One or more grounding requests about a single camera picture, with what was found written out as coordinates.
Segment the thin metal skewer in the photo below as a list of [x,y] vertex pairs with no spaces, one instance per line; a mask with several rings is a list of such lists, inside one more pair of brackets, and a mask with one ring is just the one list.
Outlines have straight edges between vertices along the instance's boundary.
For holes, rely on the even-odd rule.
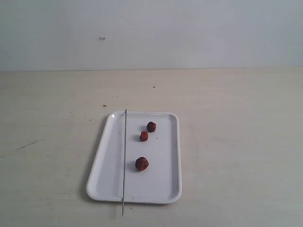
[[124,215],[125,215],[126,131],[127,131],[127,109],[125,109],[125,129],[124,129],[122,217],[124,217]]

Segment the large red fruit ball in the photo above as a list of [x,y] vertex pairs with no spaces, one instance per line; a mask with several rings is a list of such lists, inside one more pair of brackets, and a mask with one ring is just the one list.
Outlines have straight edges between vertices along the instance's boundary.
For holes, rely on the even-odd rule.
[[145,158],[145,157],[139,157],[139,158],[135,161],[135,168],[136,168],[138,171],[143,171],[143,170],[145,170],[148,166],[149,166],[149,162],[148,162],[147,158]]

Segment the dark red fruit ball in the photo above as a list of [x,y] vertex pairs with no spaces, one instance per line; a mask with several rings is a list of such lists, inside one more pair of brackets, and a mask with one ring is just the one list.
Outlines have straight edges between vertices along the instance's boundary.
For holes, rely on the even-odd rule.
[[148,132],[155,132],[156,131],[156,123],[148,122],[147,130],[148,130]]

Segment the small red fruit ball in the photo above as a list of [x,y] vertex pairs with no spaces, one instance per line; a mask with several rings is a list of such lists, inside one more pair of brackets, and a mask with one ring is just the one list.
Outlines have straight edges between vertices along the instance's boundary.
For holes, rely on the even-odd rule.
[[148,137],[149,137],[148,132],[142,131],[141,134],[140,134],[139,140],[141,142],[144,142],[144,141],[148,140]]

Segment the white rectangular plastic tray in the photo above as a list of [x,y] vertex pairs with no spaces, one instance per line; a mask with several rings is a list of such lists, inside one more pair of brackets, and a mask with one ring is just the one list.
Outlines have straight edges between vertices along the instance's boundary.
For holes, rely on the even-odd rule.
[[[156,131],[148,132],[148,122]],[[111,113],[105,123],[89,174],[86,192],[96,201],[122,202],[125,112]],[[142,131],[148,140],[139,140]],[[147,158],[138,171],[135,161]],[[179,120],[172,113],[127,111],[125,202],[169,204],[182,193]]]

